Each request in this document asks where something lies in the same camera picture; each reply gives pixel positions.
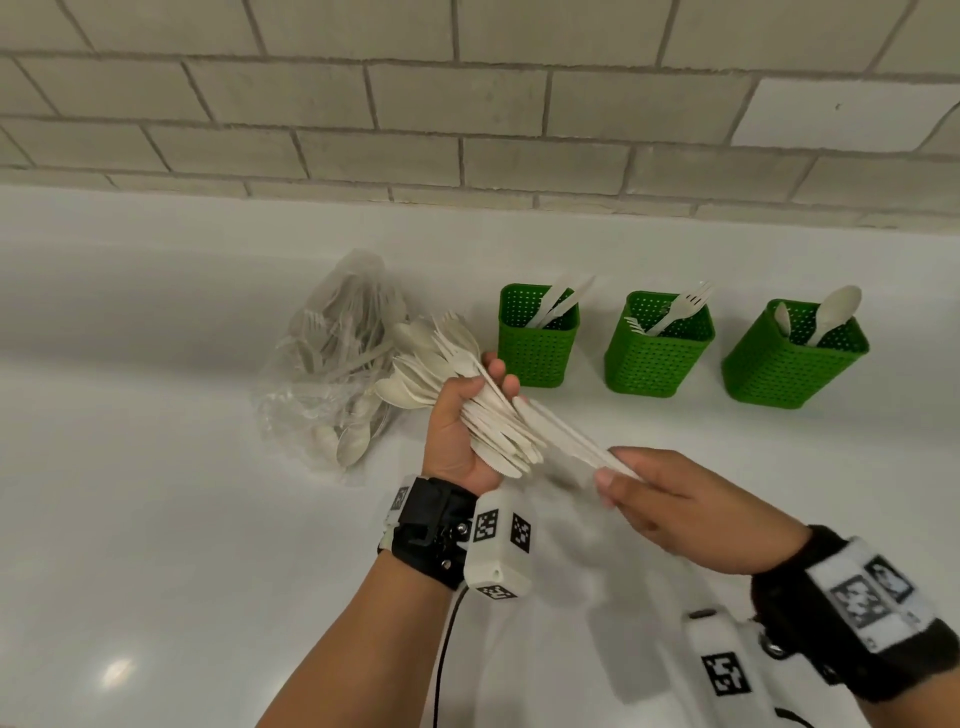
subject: right hand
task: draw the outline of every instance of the right hand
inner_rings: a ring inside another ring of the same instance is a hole
[[[641,535],[670,553],[723,573],[755,574],[809,540],[808,526],[672,450],[611,448],[643,481],[608,468],[594,479]]]

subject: white countertop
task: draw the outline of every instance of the white countertop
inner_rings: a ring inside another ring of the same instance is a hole
[[[679,449],[862,535],[960,624],[958,239],[3,190],[0,725],[252,725],[339,614],[419,465],[423,413],[353,487],[329,486],[264,452],[248,386],[354,246],[490,345],[504,283],[598,273],[566,383],[536,397],[604,445]],[[597,364],[624,296],[707,276],[718,336],[678,396],[607,391]],[[846,282],[865,289],[869,355],[797,412],[727,398],[720,358],[767,300]],[[465,601],[441,725],[682,726],[634,578],[642,542],[545,482],[531,492],[536,594]],[[715,586],[746,614],[742,583]],[[857,724],[801,660],[776,677],[815,724]]]

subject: subway tile wall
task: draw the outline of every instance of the subway tile wall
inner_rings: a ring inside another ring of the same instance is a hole
[[[766,78],[960,88],[957,28],[957,0],[3,0],[0,183],[960,232],[960,108],[892,154],[732,145]]]

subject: green basket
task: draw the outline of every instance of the green basket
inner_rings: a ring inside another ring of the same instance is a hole
[[[646,330],[666,315],[675,293],[634,291],[616,324],[604,355],[604,379],[614,392],[647,397],[673,397],[715,331],[704,306],[688,319],[675,321],[660,336],[634,333],[624,320],[633,316]]]
[[[737,401],[798,409],[863,354],[870,342],[856,319],[806,347],[816,328],[817,303],[783,301],[790,312],[790,338],[780,333],[774,299],[723,361],[727,393]]]
[[[524,328],[540,308],[548,285],[511,283],[500,291],[500,341],[496,355],[524,387],[559,387],[566,360],[580,327],[580,305],[573,306],[545,328]],[[569,288],[562,301],[573,291]]]

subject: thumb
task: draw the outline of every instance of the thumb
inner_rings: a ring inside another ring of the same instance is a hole
[[[597,491],[614,504],[634,511],[638,516],[653,523],[669,521],[676,512],[676,497],[658,490],[649,483],[622,475],[610,468],[601,468],[593,474]]]
[[[437,396],[437,403],[433,405],[430,424],[446,427],[460,420],[460,411],[464,408],[464,402],[480,394],[485,383],[486,380],[482,376],[470,378],[458,376],[448,379]]]

